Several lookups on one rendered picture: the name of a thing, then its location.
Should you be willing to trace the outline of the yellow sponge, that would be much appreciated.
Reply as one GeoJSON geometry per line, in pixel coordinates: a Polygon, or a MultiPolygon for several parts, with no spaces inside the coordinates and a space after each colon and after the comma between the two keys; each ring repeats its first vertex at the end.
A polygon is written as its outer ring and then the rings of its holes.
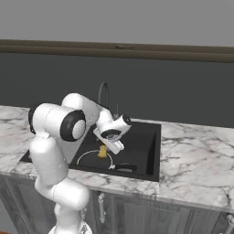
{"type": "Polygon", "coordinates": [[[106,158],[107,157],[107,146],[106,145],[100,146],[98,157],[99,158],[106,158]]]}

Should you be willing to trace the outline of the dark grey curved tap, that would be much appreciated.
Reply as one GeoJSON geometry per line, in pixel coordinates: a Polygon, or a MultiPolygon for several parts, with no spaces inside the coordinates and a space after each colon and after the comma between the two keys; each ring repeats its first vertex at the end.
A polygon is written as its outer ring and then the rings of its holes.
{"type": "Polygon", "coordinates": [[[102,97],[102,93],[105,92],[105,104],[106,107],[109,108],[109,86],[108,83],[106,81],[102,82],[100,87],[99,87],[99,91],[98,91],[98,103],[101,104],[101,97],[102,97]]]}

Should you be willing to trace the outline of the black sink basin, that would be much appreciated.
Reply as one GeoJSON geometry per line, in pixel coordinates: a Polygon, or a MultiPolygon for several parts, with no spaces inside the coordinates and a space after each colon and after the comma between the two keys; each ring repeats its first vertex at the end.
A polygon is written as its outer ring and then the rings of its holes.
{"type": "Polygon", "coordinates": [[[67,166],[69,169],[82,170],[112,176],[124,176],[159,181],[160,171],[160,147],[161,147],[161,125],[145,122],[134,122],[130,131],[122,138],[124,149],[118,154],[125,163],[137,166],[136,171],[106,170],[76,165],[76,160],[80,155],[91,150],[98,150],[101,141],[92,132],[94,127],[88,130],[84,140],[75,154],[69,159],[67,166]]]}

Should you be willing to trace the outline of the brown wall ledge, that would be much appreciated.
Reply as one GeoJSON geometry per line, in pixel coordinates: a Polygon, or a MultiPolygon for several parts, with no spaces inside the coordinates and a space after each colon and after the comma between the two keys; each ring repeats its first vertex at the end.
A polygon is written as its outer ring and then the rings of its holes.
{"type": "Polygon", "coordinates": [[[0,52],[234,63],[234,47],[0,39],[0,52]]]}

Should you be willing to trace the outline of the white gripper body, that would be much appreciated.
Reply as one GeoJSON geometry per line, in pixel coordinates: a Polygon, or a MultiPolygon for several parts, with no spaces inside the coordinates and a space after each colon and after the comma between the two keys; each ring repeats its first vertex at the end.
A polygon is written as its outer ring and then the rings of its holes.
{"type": "Polygon", "coordinates": [[[119,153],[121,150],[124,149],[124,145],[120,140],[111,141],[107,139],[103,139],[102,142],[113,152],[119,153]]]}

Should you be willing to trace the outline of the black frying pan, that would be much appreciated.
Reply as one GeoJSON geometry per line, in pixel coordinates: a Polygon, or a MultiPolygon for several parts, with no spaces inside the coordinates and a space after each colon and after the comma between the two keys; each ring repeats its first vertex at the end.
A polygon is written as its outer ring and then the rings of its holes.
{"type": "Polygon", "coordinates": [[[107,153],[105,157],[100,157],[98,150],[91,150],[80,155],[76,160],[76,165],[97,169],[123,170],[130,172],[137,170],[136,165],[123,162],[119,155],[107,153]]]}

